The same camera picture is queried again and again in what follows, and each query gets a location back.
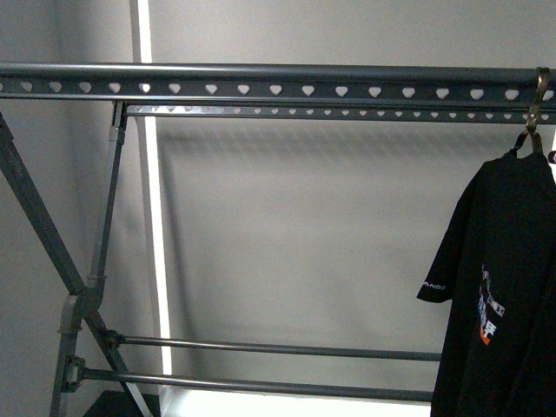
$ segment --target black t-shirt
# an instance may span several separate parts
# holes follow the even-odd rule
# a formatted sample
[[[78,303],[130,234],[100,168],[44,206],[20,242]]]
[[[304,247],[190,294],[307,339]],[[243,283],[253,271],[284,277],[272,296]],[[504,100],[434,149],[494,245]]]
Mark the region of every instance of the black t-shirt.
[[[546,343],[537,346],[532,335],[539,321],[556,318],[549,308],[555,243],[556,190],[546,158],[508,153],[485,162],[458,201],[418,294],[453,299],[431,416],[556,415],[536,414],[549,409],[547,400],[529,414],[516,411],[530,407],[523,393],[534,395],[541,382],[533,364],[546,364],[539,357]],[[543,337],[556,347],[553,333]],[[543,381],[553,384],[556,350],[548,354]]]

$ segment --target printed graphic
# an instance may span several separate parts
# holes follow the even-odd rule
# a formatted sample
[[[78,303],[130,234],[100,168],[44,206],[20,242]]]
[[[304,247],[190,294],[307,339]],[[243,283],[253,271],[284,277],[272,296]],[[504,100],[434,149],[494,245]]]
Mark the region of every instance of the printed graphic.
[[[488,345],[496,333],[496,325],[489,320],[487,305],[491,307],[493,313],[500,317],[504,317],[506,309],[494,300],[490,292],[490,274],[485,269],[485,265],[482,266],[482,271],[483,277],[479,286],[479,305],[477,307],[480,317],[480,338]]]

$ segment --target horizontal rod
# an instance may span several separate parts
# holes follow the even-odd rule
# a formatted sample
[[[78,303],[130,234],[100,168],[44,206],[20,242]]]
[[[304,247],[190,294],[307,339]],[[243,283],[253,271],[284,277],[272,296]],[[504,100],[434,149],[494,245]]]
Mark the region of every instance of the horizontal rod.
[[[155,337],[120,336],[120,344],[143,346],[169,346],[173,348],[196,348],[258,352],[266,354],[307,354],[316,356],[341,356],[347,358],[392,359],[402,361],[439,361],[440,354],[428,352],[403,352],[389,350],[346,349],[335,347],[303,347],[284,345],[264,345],[252,343],[229,343],[222,341],[185,341],[160,339]]]
[[[0,63],[0,77],[537,84],[536,69],[274,64]]]
[[[150,375],[150,374],[118,374],[100,369],[83,371],[85,380],[134,382],[136,384],[170,385],[216,391],[248,391],[257,393],[319,395],[327,397],[368,398],[375,400],[422,401],[431,400],[432,393],[427,391],[408,391],[400,389],[382,389],[365,387],[337,387],[326,385],[291,384],[266,381],[213,380],[200,381],[185,377]]]

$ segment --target heart-shaped hole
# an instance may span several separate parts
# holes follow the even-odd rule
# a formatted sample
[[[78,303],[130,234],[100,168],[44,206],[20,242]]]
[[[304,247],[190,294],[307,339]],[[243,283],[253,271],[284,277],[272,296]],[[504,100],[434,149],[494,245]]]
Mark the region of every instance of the heart-shaped hole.
[[[90,83],[83,82],[83,83],[79,83],[79,88],[83,93],[89,93],[92,87]]]
[[[60,90],[62,89],[62,85],[58,81],[51,81],[49,83],[49,87],[55,93],[59,93]]]
[[[244,96],[247,95],[247,93],[249,92],[250,88],[247,84],[240,84],[237,86],[237,90],[242,93]]]
[[[543,95],[542,97],[542,101],[543,102],[547,102],[548,100],[550,100],[551,98],[554,97],[554,91],[552,91],[551,89],[547,90],[546,93]]]
[[[311,97],[311,95],[314,93],[314,87],[312,85],[304,85],[303,87],[301,87],[301,90],[307,97]]]
[[[207,85],[205,85],[205,90],[210,95],[213,95],[218,90],[218,87],[216,86],[216,84],[207,84]]]
[[[382,88],[380,87],[371,87],[368,89],[368,94],[371,95],[372,98],[378,97],[382,92]]]
[[[479,100],[485,95],[485,91],[483,89],[472,89],[471,91],[469,91],[469,95],[472,99]]]
[[[449,89],[437,89],[436,90],[436,96],[440,99],[440,100],[444,100],[448,94],[450,94],[450,90]]]
[[[278,96],[281,93],[281,85],[271,85],[268,89],[270,89],[270,92],[275,96]]]
[[[348,92],[348,87],[344,85],[339,85],[336,87],[336,94],[340,97],[344,97]]]
[[[516,89],[507,89],[504,96],[506,96],[506,99],[511,102],[515,100],[519,94],[520,92]]]
[[[415,89],[413,87],[406,87],[401,91],[401,94],[403,94],[405,98],[411,98],[415,94]]]
[[[172,94],[177,94],[180,92],[180,89],[182,89],[182,86],[178,83],[170,83],[168,84],[168,89]]]
[[[31,92],[31,90],[33,89],[33,84],[30,83],[29,81],[23,81],[21,82],[21,87],[27,91],[28,93]]]
[[[120,83],[110,83],[108,84],[108,88],[115,94],[120,92],[120,89],[122,89],[122,85]]]
[[[150,84],[148,84],[148,83],[140,83],[140,84],[139,84],[139,89],[140,89],[143,93],[147,94],[147,93],[150,91]]]

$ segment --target perforated metal bar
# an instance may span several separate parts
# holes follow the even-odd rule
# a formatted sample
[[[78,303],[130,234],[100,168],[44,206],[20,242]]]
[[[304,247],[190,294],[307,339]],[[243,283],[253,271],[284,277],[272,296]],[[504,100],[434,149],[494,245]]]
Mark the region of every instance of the perforated metal bar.
[[[536,69],[0,63],[0,98],[125,101],[130,116],[523,123],[536,86]]]

